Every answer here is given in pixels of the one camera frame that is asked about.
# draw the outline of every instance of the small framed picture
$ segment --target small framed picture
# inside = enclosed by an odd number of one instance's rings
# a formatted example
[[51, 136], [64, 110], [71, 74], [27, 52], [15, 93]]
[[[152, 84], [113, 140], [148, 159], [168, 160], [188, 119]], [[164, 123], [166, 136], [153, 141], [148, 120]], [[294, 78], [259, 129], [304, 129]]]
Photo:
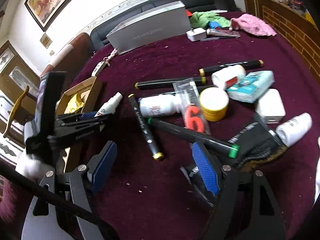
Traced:
[[48, 35], [46, 33], [44, 33], [40, 39], [40, 42], [47, 49], [47, 48], [49, 48], [50, 44], [52, 43], [52, 40], [48, 37]]
[[5, 69], [8, 63], [14, 57], [14, 52], [8, 47], [1, 55], [0, 55], [0, 73]]

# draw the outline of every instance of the purple bedspread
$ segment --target purple bedspread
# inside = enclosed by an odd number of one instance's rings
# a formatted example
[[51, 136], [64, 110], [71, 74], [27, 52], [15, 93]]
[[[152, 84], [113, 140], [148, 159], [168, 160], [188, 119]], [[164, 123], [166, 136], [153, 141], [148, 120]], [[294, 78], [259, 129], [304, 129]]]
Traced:
[[[229, 19], [240, 15], [239, 12], [224, 14]], [[73, 85], [89, 78], [97, 63], [112, 50], [108, 45], [98, 51]], [[197, 239], [209, 216], [179, 170], [192, 161], [189, 143], [155, 131], [166, 156], [162, 161], [155, 161], [127, 98], [131, 93], [139, 97], [160, 90], [139, 91], [133, 85], [138, 81], [195, 77], [199, 68], [258, 59], [265, 63], [263, 70], [274, 72], [272, 88], [280, 92], [286, 110], [282, 121], [303, 112], [313, 118], [313, 126], [302, 140], [281, 158], [261, 168], [282, 210], [287, 238], [296, 232], [314, 199], [319, 158], [319, 86], [301, 56], [280, 35], [257, 38], [241, 32], [239, 39], [191, 42], [183, 35], [158, 41], [117, 56], [98, 76], [104, 86], [96, 109], [116, 92], [124, 99], [116, 112], [116, 124], [91, 139], [81, 153], [81, 160], [86, 163], [108, 140], [116, 142], [118, 157], [110, 177], [103, 191], [91, 200], [99, 215], [116, 229], [122, 240]], [[231, 100], [226, 117], [220, 122], [209, 122], [212, 135], [230, 139], [253, 113], [253, 104]], [[183, 126], [180, 115], [166, 120]]]

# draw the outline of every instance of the pink fur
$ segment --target pink fur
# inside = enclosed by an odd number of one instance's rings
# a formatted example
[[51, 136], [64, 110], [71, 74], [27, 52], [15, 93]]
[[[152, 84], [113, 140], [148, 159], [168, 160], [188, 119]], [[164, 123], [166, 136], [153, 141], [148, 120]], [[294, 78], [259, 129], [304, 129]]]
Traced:
[[244, 30], [256, 36], [276, 36], [273, 28], [263, 20], [251, 15], [243, 14], [239, 18], [231, 19], [231, 26], [234, 30]]

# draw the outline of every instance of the tissue pack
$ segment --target tissue pack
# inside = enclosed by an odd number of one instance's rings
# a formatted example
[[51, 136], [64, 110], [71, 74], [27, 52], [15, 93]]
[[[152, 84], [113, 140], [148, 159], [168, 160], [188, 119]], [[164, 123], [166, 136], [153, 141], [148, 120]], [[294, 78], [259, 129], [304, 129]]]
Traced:
[[227, 89], [229, 97], [233, 100], [253, 103], [273, 83], [273, 72], [269, 70], [250, 72], [243, 79]]

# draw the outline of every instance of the brick wall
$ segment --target brick wall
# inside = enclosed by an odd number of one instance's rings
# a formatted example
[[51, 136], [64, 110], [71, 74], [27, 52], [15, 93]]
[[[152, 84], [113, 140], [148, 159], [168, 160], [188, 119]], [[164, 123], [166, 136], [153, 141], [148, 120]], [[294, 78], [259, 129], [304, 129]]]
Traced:
[[308, 69], [320, 84], [320, 48], [312, 39], [286, 18], [262, 6], [263, 20], [273, 26], [303, 57]]

